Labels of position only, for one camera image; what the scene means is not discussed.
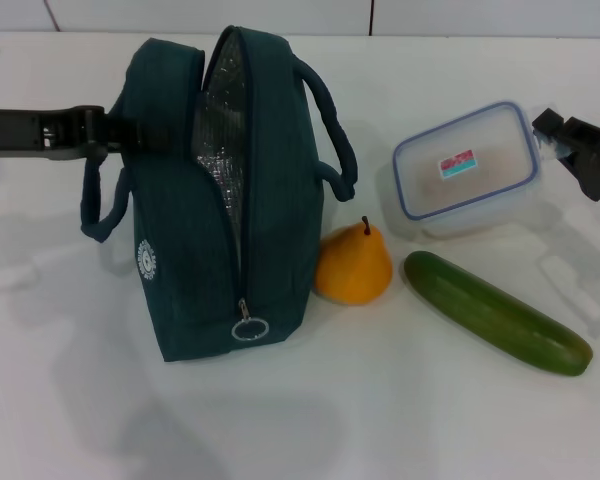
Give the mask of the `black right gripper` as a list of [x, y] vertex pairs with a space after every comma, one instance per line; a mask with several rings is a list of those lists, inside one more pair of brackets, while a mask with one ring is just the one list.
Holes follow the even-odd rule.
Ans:
[[537, 137], [566, 141], [570, 153], [562, 164], [589, 199], [600, 201], [600, 127], [546, 108], [532, 121], [532, 129]]

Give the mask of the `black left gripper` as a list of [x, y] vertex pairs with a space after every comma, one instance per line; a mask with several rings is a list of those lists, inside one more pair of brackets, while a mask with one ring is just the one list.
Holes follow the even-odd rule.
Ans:
[[101, 107], [0, 110], [0, 158], [68, 161], [110, 153], [166, 153], [167, 127], [108, 115]]

